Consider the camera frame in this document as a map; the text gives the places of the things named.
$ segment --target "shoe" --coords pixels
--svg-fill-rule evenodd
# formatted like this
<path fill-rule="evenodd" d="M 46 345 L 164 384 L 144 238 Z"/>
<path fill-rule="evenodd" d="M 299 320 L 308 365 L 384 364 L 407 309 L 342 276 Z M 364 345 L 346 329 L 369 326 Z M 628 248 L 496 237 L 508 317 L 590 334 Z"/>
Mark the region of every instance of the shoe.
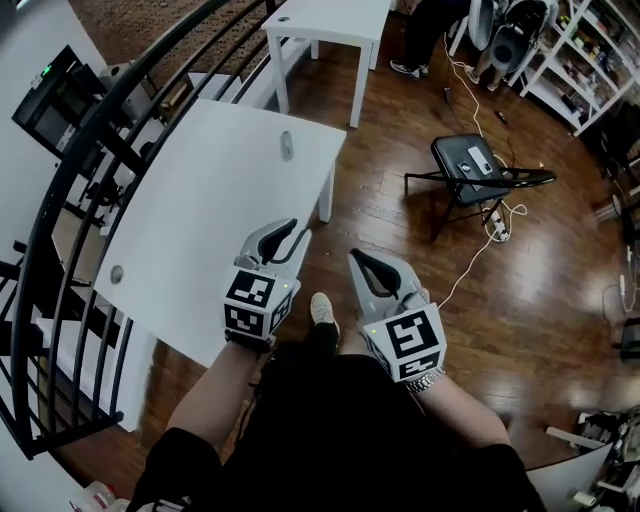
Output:
<path fill-rule="evenodd" d="M 480 77 L 474 73 L 474 70 L 475 68 L 472 68 L 471 66 L 464 67 L 464 72 L 469 77 L 469 81 L 472 84 L 478 85 L 478 83 L 480 82 Z"/>
<path fill-rule="evenodd" d="M 331 301 L 324 293 L 318 292 L 311 297 L 311 319 L 313 325 L 318 324 L 333 324 L 338 329 L 340 334 L 340 326 L 336 319 L 333 318 L 333 308 L 331 307 Z"/>
<path fill-rule="evenodd" d="M 402 64 L 399 60 L 392 60 L 389 62 L 391 69 L 398 73 L 402 73 L 403 75 L 407 75 L 413 80 L 418 80 L 420 78 L 420 68 L 410 69 L 404 64 Z"/>

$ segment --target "wristwatch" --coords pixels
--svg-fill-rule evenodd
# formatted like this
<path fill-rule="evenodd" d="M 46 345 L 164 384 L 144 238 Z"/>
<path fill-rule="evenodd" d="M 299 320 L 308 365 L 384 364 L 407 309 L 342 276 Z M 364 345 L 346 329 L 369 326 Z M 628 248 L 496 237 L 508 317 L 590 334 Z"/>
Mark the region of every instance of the wristwatch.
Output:
<path fill-rule="evenodd" d="M 424 391 L 425 389 L 429 389 L 433 383 L 436 381 L 440 375 L 444 375 L 446 372 L 444 368 L 434 368 L 433 370 L 429 370 L 422 377 L 412 380 L 405 381 L 404 385 L 407 386 L 407 389 L 411 393 L 420 393 L 420 391 Z"/>

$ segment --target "white table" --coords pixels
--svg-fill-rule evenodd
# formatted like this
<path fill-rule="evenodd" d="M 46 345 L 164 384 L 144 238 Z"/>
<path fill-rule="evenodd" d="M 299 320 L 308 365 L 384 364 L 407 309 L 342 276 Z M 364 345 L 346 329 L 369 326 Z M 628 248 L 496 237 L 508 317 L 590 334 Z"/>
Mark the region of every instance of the white table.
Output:
<path fill-rule="evenodd" d="M 280 112 L 289 112 L 280 38 L 310 39 L 312 59 L 318 58 L 318 41 L 357 46 L 360 48 L 360 64 L 350 122 L 353 128 L 357 128 L 367 73 L 369 69 L 376 68 L 390 5 L 391 0 L 287 0 L 273 13 L 262 28 L 266 30 L 269 41 Z"/>
<path fill-rule="evenodd" d="M 290 161 L 282 158 L 284 131 L 293 141 Z M 302 119 L 198 100 L 122 217 L 96 290 L 209 366 L 225 343 L 221 283 L 244 240 L 279 219 L 297 218 L 304 228 L 318 199 L 320 219 L 329 221 L 334 164 L 345 137 Z M 124 276 L 114 285 L 115 265 Z"/>

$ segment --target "black pants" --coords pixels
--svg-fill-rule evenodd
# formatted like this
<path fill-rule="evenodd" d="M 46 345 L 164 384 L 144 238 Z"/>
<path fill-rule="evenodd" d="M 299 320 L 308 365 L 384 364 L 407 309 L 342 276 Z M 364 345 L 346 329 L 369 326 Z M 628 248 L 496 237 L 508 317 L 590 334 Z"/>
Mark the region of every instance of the black pants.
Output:
<path fill-rule="evenodd" d="M 314 325 L 302 343 L 285 342 L 280 345 L 273 358 L 262 371 L 260 385 L 268 386 L 273 379 L 279 381 L 295 374 L 302 367 L 314 367 L 334 356 L 340 335 L 334 324 L 321 323 Z"/>
<path fill-rule="evenodd" d="M 469 5 L 467 0 L 420 2 L 407 22 L 402 63 L 412 70 L 428 65 L 438 39 L 454 22 L 469 14 Z"/>

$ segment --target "white cable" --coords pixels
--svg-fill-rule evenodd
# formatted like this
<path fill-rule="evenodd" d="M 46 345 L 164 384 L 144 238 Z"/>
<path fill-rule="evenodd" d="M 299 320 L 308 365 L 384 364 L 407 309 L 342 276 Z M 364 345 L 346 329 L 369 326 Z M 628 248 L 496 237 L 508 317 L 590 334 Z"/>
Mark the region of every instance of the white cable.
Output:
<path fill-rule="evenodd" d="M 462 85 L 464 85 L 466 87 L 467 91 L 469 91 L 469 94 L 473 98 L 473 101 L 476 102 L 476 111 L 473 113 L 473 120 L 475 121 L 476 126 L 478 127 L 478 133 L 480 134 L 481 137 L 484 137 L 484 135 L 482 134 L 482 128 L 480 128 L 480 123 L 478 122 L 478 112 L 480 111 L 480 103 L 478 102 L 476 97 L 473 95 L 473 92 L 471 92 L 471 89 L 469 89 L 469 86 L 467 85 L 467 82 L 465 82 L 464 79 L 456 71 L 456 66 L 464 68 L 467 65 L 464 62 L 461 62 L 461 61 L 454 61 L 451 58 L 451 56 L 449 55 L 449 49 L 447 48 L 447 34 L 444 35 L 444 53 L 446 54 L 447 58 L 449 59 L 449 62 L 451 62 L 451 67 L 453 69 L 453 73 L 458 77 L 458 80 L 460 80 L 462 82 Z"/>
<path fill-rule="evenodd" d="M 464 273 L 458 278 L 458 280 L 454 283 L 453 288 L 451 288 L 451 292 L 449 292 L 449 295 L 447 295 L 447 298 L 444 299 L 440 304 L 438 304 L 438 309 L 440 309 L 442 306 L 444 306 L 447 301 L 451 298 L 451 296 L 453 295 L 453 292 L 456 291 L 456 287 L 458 286 L 458 283 L 460 281 L 462 281 L 462 279 L 471 271 L 471 267 L 473 266 L 473 262 L 476 261 L 476 258 L 478 256 L 480 256 L 480 253 L 482 251 L 484 251 L 487 247 L 489 247 L 489 244 L 491 242 L 493 242 L 493 235 L 491 235 L 491 237 L 489 238 L 489 240 L 487 240 L 487 243 L 484 244 L 484 246 L 482 246 L 482 248 L 474 255 L 473 258 L 471 258 L 471 262 L 469 263 L 469 266 L 467 267 L 467 270 L 464 271 Z"/>
<path fill-rule="evenodd" d="M 478 127 L 478 133 L 480 134 L 481 137 L 484 137 L 484 135 L 482 134 L 482 128 L 480 127 L 480 123 L 478 122 L 478 111 L 480 110 L 480 103 L 478 102 L 478 100 L 476 99 L 476 97 L 473 95 L 473 92 L 471 91 L 471 89 L 469 88 L 469 86 L 467 85 L 467 83 L 464 81 L 464 79 L 458 75 L 458 72 L 456 71 L 456 67 L 466 67 L 466 64 L 464 62 L 461 61 L 454 61 L 451 56 L 449 55 L 449 49 L 447 48 L 447 36 L 445 34 L 444 36 L 444 51 L 445 54 L 447 56 L 447 58 L 449 59 L 449 62 L 451 62 L 451 67 L 453 69 L 454 74 L 458 77 L 458 80 L 460 80 L 462 82 L 462 85 L 465 86 L 465 88 L 467 89 L 467 91 L 469 91 L 469 94 L 471 95 L 471 97 L 473 98 L 473 101 L 476 102 L 476 111 L 473 114 L 473 120 L 476 123 L 476 126 Z M 500 156 L 494 153 L 494 155 L 497 159 L 499 159 L 502 162 L 502 165 L 504 167 L 507 167 L 506 162 L 504 161 L 504 159 Z M 507 205 L 507 203 L 505 203 L 504 201 L 502 202 L 502 204 L 505 206 L 505 208 L 507 210 L 509 210 L 509 226 L 507 227 L 507 238 L 502 240 L 500 239 L 500 236 L 498 236 L 497 238 L 495 237 L 496 233 L 498 232 L 498 230 L 496 229 L 493 233 L 489 233 L 489 229 L 487 228 L 487 224 L 484 225 L 484 229 L 487 232 L 487 236 L 489 237 L 489 239 L 487 240 L 487 243 L 484 244 L 482 246 L 482 248 L 480 248 L 480 250 L 478 252 L 476 252 L 473 256 L 473 258 L 471 258 L 471 261 L 469 262 L 469 266 L 467 267 L 467 270 L 464 271 L 464 273 L 457 279 L 457 281 L 453 284 L 453 287 L 451 288 L 451 291 L 449 292 L 449 295 L 447 295 L 446 299 L 444 299 L 442 302 L 440 302 L 440 304 L 438 304 L 438 309 L 440 309 L 442 306 L 444 306 L 447 301 L 453 296 L 453 292 L 456 291 L 456 288 L 458 286 L 458 284 L 460 283 L 460 281 L 462 281 L 462 279 L 464 279 L 464 277 L 471 272 L 471 267 L 473 266 L 473 263 L 476 261 L 476 258 L 478 256 L 480 256 L 480 254 L 482 253 L 482 251 L 484 251 L 487 247 L 489 247 L 489 245 L 491 244 L 491 242 L 506 242 L 507 240 L 509 240 L 511 238 L 511 233 L 513 232 L 513 215 L 522 215 L 525 216 L 527 215 L 529 212 L 527 210 L 527 207 L 523 204 L 519 204 L 517 205 L 515 208 L 510 208 L 509 205 Z M 489 208 L 483 208 L 482 212 L 484 213 L 485 211 L 490 210 Z"/>
<path fill-rule="evenodd" d="M 509 240 L 511 238 L 511 226 L 513 226 L 513 214 L 515 213 L 516 215 L 521 215 L 521 216 L 525 216 L 529 213 L 529 211 L 527 210 L 527 207 L 523 204 L 519 204 L 517 206 L 515 206 L 514 208 L 511 208 L 507 203 L 505 203 L 504 201 L 502 202 L 502 204 L 504 205 L 504 207 L 509 210 L 509 225 L 505 226 L 507 228 L 507 238 L 505 238 L 504 240 L 500 239 L 500 238 L 495 238 L 493 235 L 496 234 L 496 232 L 494 231 L 493 234 L 489 233 L 489 229 L 487 228 L 487 224 L 484 225 L 484 230 L 487 233 L 487 236 L 489 238 L 492 238 L 494 242 L 498 242 L 498 243 L 504 243 L 507 240 Z M 486 211 L 490 211 L 490 208 L 483 208 L 482 209 L 482 213 L 486 212 Z"/>
<path fill-rule="evenodd" d="M 633 260 L 633 270 L 631 270 L 631 260 Z M 621 294 L 620 298 L 622 299 L 622 308 L 624 309 L 624 312 L 631 313 L 631 311 L 633 311 L 633 307 L 636 305 L 636 298 L 638 296 L 638 290 L 639 290 L 637 279 L 636 279 L 637 268 L 636 268 L 635 258 L 631 258 L 630 260 L 627 261 L 627 267 L 629 269 L 629 277 L 631 278 L 631 284 L 633 284 L 633 300 L 631 301 L 631 306 L 627 308 L 627 305 L 625 304 L 625 301 L 624 301 L 624 295 Z"/>

